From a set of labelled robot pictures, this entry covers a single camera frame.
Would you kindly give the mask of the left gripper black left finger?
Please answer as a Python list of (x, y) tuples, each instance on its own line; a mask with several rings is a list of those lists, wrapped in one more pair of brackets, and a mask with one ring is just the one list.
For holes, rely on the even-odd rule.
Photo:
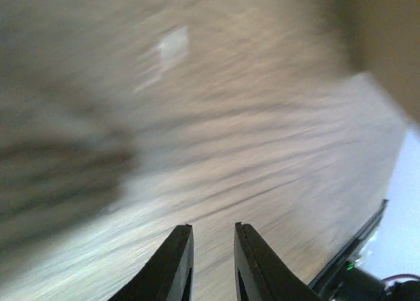
[(143, 268), (110, 300), (191, 300), (193, 274), (193, 228), (177, 225)]

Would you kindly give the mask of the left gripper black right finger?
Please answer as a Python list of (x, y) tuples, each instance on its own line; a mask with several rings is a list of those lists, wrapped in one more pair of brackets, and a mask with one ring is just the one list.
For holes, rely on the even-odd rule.
[(234, 269), (238, 300), (320, 300), (281, 261), (251, 224), (235, 223)]

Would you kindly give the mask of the cardboard box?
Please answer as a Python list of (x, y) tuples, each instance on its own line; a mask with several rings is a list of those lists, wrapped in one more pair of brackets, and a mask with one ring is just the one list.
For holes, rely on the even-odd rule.
[(419, 126), (419, 0), (325, 0), (351, 68)]

